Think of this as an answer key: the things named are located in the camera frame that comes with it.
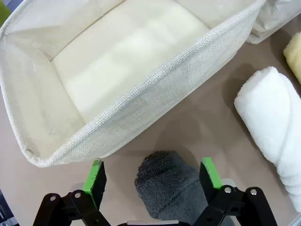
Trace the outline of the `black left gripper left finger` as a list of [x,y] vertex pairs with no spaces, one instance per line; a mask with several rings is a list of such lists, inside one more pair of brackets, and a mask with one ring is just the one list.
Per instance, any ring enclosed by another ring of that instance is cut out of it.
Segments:
[[108,226],[110,223],[99,211],[106,181],[103,161],[94,161],[82,189],[64,197],[56,193],[44,196],[33,224],[70,226],[72,221],[82,220],[86,226]]

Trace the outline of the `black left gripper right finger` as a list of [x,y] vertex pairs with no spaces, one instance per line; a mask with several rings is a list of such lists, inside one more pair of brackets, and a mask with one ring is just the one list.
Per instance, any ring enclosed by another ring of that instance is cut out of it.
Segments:
[[262,189],[245,191],[224,185],[210,157],[202,158],[199,180],[208,206],[195,226],[220,226],[227,216],[235,216],[242,226],[276,226],[277,222]]

